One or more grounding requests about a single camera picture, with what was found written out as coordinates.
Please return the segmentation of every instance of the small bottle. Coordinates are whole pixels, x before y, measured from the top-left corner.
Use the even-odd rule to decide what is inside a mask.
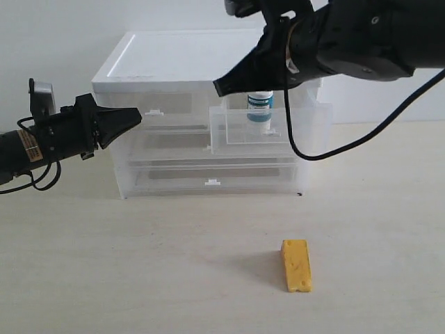
[[[255,134],[265,134],[270,130],[273,108],[273,91],[254,92],[248,94],[248,109],[255,112],[248,113],[248,131]]]

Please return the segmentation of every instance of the table surface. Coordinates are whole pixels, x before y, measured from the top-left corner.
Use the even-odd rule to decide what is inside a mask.
[[[0,333],[443,333],[444,131],[394,125],[303,198],[124,201],[108,154],[65,161],[1,199]],[[308,240],[311,294],[285,292],[283,239]]]

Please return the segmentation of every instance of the plastic drawer unit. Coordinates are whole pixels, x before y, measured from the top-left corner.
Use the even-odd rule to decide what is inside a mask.
[[[261,29],[128,33],[93,79],[99,104],[136,106],[142,123],[111,146],[121,196],[291,192],[309,186],[309,164],[291,151],[282,92],[267,132],[249,128],[247,95],[223,99],[213,80],[257,43]],[[294,135],[322,150],[332,109],[320,81],[291,91]]]

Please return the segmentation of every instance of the white wall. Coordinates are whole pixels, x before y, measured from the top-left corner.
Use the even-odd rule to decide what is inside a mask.
[[[223,0],[0,0],[0,132],[29,114],[29,77],[52,82],[58,106],[90,92],[90,80],[125,31],[251,26],[263,26],[261,15],[229,17]],[[426,77],[390,84],[328,79],[322,97],[336,103],[339,122],[377,120]],[[435,91],[409,115],[443,117],[441,101]]]

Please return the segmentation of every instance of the yellow sponge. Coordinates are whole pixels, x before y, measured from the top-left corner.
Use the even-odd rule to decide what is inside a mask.
[[[281,253],[289,292],[312,291],[311,267],[306,240],[284,240]]]

